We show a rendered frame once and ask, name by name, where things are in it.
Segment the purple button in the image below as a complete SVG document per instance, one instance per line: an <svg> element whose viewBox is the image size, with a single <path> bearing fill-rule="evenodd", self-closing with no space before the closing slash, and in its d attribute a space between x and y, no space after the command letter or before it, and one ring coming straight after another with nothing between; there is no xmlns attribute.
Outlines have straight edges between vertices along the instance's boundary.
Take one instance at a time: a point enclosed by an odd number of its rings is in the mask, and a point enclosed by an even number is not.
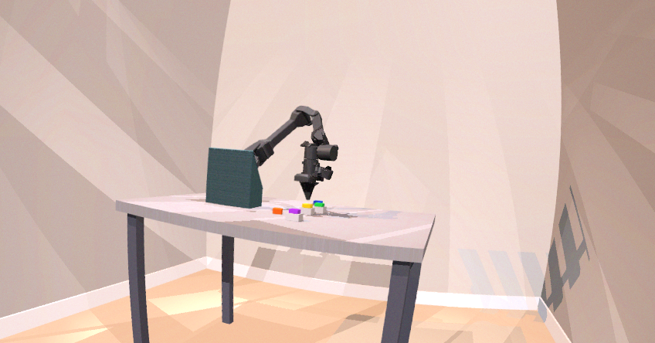
<svg viewBox="0 0 655 343"><path fill-rule="evenodd" d="M300 209L289 209L289 212L285 215L285 220L290 221L304 221L303 213L300 213Z"/></svg>

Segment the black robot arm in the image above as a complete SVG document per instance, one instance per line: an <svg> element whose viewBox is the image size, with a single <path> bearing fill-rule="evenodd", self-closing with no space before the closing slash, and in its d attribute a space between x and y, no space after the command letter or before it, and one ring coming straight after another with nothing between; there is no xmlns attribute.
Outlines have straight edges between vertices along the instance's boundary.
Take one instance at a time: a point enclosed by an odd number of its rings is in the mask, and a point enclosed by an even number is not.
<svg viewBox="0 0 655 343"><path fill-rule="evenodd" d="M311 117L310 117L311 116ZM311 120L312 119L312 120ZM322 124L322 117L319 111L312 110L306 106L298 106L291 114L288 122L275 130L268 138L260 139L244 150L254 152L257 167L259 168L267 159L274 154L274 147L278 145L296 127L304 125L311 126L311 139L313 143L304 141L300 146L304 148L304 158L312 160L336 161L338 156L338 145L329 144ZM327 180L331 179L333 171L330 166L321 167L316 165L314 177L321 176Z"/></svg>

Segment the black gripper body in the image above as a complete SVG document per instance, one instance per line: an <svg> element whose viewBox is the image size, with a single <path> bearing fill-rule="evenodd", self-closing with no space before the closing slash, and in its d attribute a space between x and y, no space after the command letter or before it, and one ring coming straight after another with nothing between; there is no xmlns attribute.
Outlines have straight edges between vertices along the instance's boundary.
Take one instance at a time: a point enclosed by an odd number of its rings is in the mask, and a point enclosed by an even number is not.
<svg viewBox="0 0 655 343"><path fill-rule="evenodd" d="M301 172L301 174L296 174L294 176L294 181L310 182L310 183L314 183L316 181L323 182L324 181L323 177L321 176L314 177L315 167L317 164L319 164L318 162L319 160L304 159L304 161L302 161L302 164L304 164L303 172Z"/></svg>

